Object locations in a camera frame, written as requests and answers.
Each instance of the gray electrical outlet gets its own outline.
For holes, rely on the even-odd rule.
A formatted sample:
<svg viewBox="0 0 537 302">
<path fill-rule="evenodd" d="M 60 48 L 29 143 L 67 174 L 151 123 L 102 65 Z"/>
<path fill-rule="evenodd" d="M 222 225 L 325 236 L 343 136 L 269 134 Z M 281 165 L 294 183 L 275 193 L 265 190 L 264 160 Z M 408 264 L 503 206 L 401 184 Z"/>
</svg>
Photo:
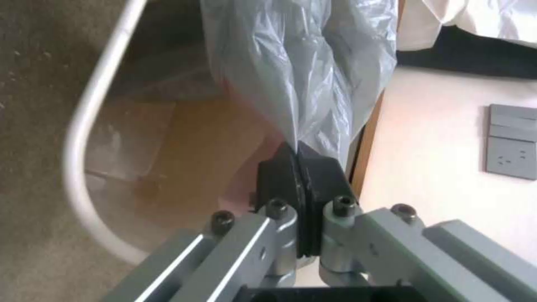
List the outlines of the gray electrical outlet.
<svg viewBox="0 0 537 302">
<path fill-rule="evenodd" d="M 537 179 L 535 142 L 489 137 L 487 171 L 526 179 Z"/>
<path fill-rule="evenodd" d="M 537 109 L 490 105 L 487 171 L 537 179 Z"/>
</svg>

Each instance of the gray carpet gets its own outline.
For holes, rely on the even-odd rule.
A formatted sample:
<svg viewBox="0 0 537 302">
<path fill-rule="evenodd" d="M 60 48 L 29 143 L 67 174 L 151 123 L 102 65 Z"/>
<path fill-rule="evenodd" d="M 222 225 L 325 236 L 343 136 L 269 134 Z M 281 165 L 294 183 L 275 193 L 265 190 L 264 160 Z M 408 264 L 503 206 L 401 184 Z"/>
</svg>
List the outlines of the gray carpet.
<svg viewBox="0 0 537 302">
<path fill-rule="evenodd" d="M 131 269 L 63 195 L 67 122 L 123 1 L 0 1 L 0 300 L 94 301 Z"/>
</svg>

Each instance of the curved metal tube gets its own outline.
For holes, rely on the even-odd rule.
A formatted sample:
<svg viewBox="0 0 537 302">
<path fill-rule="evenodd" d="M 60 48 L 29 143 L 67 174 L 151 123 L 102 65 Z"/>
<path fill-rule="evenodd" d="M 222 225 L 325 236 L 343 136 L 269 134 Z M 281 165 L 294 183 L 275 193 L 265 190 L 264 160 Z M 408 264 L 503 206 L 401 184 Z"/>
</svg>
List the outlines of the curved metal tube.
<svg viewBox="0 0 537 302">
<path fill-rule="evenodd" d="M 140 263 L 147 253 L 117 237 L 101 220 L 86 187 L 84 159 L 91 129 L 146 2 L 147 0 L 129 0 L 125 5 L 81 96 L 63 150 L 63 182 L 78 219 L 97 242 L 115 256 L 132 264 Z"/>
</svg>

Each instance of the white table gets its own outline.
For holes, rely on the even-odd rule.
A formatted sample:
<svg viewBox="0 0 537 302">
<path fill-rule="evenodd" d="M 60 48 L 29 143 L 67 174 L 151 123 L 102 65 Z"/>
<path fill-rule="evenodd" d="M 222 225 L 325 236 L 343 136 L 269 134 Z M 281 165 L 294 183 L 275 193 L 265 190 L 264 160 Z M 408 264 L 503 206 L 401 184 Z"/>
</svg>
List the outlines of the white table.
<svg viewBox="0 0 537 302">
<path fill-rule="evenodd" d="M 461 219 L 537 265 L 537 182 L 484 171 L 492 103 L 537 107 L 537 81 L 398 68 L 360 205 L 410 204 L 426 225 Z"/>
</svg>

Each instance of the white cloth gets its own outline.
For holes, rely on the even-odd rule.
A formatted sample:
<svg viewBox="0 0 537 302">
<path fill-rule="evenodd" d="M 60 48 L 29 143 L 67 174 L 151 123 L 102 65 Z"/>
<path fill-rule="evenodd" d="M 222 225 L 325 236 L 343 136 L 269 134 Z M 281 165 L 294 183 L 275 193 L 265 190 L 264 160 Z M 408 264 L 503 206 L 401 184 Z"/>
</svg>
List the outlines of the white cloth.
<svg viewBox="0 0 537 302">
<path fill-rule="evenodd" d="M 397 49 L 432 47 L 443 25 L 537 48 L 537 0 L 406 1 Z"/>
</svg>

